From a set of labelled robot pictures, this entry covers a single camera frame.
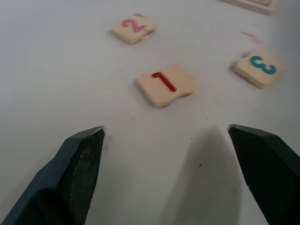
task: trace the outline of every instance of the red number 1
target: red number 1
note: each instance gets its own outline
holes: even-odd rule
[[[168,78],[165,77],[165,75],[162,72],[157,72],[152,74],[152,77],[157,78],[159,77],[162,82],[170,89],[170,91],[175,92],[177,91],[177,88],[168,80]]]

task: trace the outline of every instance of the beige tile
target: beige tile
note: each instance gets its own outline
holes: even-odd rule
[[[277,0],[224,0],[232,4],[248,8],[260,13],[271,14],[274,12]]]
[[[137,83],[157,107],[168,106],[176,98],[190,95],[198,88],[193,77],[178,64],[144,74]]]
[[[273,82],[284,70],[281,60],[262,49],[253,50],[247,57],[239,60],[234,71],[259,88]]]
[[[157,24],[153,20],[135,14],[116,24],[112,31],[116,36],[130,44],[134,44],[141,41],[147,34],[155,31],[156,27]]]

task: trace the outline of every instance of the pink number 2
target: pink number 2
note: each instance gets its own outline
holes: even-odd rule
[[[133,19],[124,20],[124,21],[122,22],[122,25],[123,25],[124,27],[128,27],[130,23],[132,24],[133,30],[134,30],[136,33],[142,31],[143,29],[145,29],[145,28],[147,27],[146,25],[142,25],[142,26],[139,27],[138,24],[137,24],[137,21],[135,21],[135,20],[133,20]]]

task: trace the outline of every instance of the number 3 tile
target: number 3 tile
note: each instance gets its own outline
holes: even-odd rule
[[[198,88],[193,77],[178,64],[144,74],[137,83],[156,107],[168,106],[176,98],[190,95]]]
[[[281,60],[262,49],[255,49],[239,60],[234,71],[258,88],[264,88],[282,73],[284,67]]]
[[[156,22],[141,15],[135,14],[115,25],[113,33],[130,44],[137,43],[147,34],[155,31]]]

